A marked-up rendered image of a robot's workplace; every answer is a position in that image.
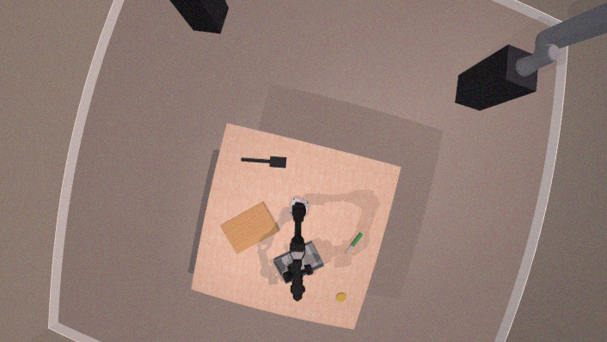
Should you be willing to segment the wooden board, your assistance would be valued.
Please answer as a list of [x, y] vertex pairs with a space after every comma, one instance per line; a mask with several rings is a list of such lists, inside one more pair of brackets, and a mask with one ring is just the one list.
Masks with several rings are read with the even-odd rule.
[[236, 253], [279, 232], [263, 202], [221, 225]]

